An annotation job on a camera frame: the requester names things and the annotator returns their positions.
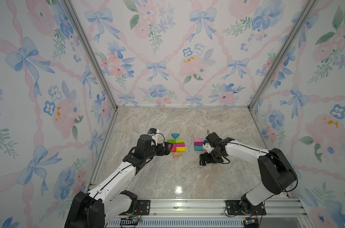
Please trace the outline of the teal rectangular block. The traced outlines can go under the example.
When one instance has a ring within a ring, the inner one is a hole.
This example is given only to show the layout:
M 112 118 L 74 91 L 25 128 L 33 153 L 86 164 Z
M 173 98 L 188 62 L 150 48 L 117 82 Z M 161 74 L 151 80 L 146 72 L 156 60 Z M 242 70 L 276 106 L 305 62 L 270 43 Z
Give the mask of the teal rectangular block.
M 204 148 L 202 146 L 195 146 L 194 151 L 203 151 Z

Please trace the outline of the teal triangle block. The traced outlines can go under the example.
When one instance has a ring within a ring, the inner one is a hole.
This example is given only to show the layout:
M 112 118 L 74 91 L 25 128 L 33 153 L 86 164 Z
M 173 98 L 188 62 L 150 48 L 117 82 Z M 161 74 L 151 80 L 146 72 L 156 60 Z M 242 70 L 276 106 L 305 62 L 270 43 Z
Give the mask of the teal triangle block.
M 174 139 L 177 139 L 177 138 L 180 136 L 180 134 L 174 133 L 174 134 L 171 134 L 171 136 L 172 136 Z

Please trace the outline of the yellow block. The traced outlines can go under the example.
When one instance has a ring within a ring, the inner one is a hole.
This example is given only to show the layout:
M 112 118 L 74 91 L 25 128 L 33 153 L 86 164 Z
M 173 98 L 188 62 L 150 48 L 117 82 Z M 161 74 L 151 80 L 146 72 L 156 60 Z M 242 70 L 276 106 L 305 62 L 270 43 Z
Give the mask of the yellow block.
M 185 152 L 186 151 L 186 147 L 176 147 L 176 152 Z

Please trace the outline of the tan wooden block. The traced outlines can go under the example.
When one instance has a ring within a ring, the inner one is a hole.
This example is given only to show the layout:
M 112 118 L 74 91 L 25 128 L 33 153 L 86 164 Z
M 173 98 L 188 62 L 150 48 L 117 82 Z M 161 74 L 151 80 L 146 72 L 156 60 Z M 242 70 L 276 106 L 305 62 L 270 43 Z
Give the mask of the tan wooden block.
M 182 156 L 182 153 L 179 153 L 179 152 L 175 152 L 173 154 L 173 158 L 177 158 L 177 157 L 181 157 Z

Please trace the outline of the lime green block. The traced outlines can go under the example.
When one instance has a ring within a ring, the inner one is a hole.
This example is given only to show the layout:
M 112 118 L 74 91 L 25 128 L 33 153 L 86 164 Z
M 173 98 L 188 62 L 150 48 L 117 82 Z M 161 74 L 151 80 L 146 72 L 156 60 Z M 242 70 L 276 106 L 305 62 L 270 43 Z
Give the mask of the lime green block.
M 176 143 L 185 143 L 184 139 L 176 139 L 175 141 L 176 141 Z

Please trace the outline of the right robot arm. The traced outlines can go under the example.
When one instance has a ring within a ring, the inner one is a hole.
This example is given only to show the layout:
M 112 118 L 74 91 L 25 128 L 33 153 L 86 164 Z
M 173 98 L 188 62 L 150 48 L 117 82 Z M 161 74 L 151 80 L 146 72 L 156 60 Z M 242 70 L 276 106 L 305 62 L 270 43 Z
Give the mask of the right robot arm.
M 264 201 L 286 192 L 293 183 L 298 183 L 298 176 L 280 149 L 259 149 L 233 138 L 221 139 L 216 133 L 209 134 L 203 140 L 205 153 L 200 154 L 200 165 L 229 164 L 228 156 L 235 156 L 257 165 L 261 181 L 245 193 L 239 202 L 239 211 L 251 214 Z

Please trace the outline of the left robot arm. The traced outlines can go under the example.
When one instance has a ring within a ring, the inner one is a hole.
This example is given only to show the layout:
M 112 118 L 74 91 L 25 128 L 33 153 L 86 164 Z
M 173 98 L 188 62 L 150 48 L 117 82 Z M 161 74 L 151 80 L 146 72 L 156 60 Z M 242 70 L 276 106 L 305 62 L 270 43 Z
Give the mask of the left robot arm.
M 169 155 L 173 143 L 158 142 L 159 133 L 141 135 L 137 145 L 123 158 L 118 168 L 87 193 L 78 193 L 72 201 L 66 228 L 104 228 L 120 214 L 133 214 L 138 197 L 130 191 L 114 195 L 155 156 Z

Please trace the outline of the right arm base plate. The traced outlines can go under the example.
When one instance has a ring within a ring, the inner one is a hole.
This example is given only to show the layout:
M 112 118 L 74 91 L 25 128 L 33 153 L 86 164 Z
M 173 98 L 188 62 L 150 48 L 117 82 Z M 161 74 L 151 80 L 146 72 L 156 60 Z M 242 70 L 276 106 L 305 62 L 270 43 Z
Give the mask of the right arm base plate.
M 242 206 L 241 200 L 226 200 L 225 206 L 225 214 L 228 216 L 267 215 L 263 202 L 257 206 L 251 206 L 245 203 L 244 206 Z

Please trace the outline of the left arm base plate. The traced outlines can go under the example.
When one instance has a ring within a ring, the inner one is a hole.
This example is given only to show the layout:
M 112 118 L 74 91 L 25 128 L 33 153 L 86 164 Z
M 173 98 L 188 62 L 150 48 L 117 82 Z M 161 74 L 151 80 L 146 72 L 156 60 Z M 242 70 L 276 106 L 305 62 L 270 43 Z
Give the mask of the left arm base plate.
M 151 209 L 150 200 L 133 200 L 130 208 L 126 212 L 122 212 L 119 216 L 149 215 Z

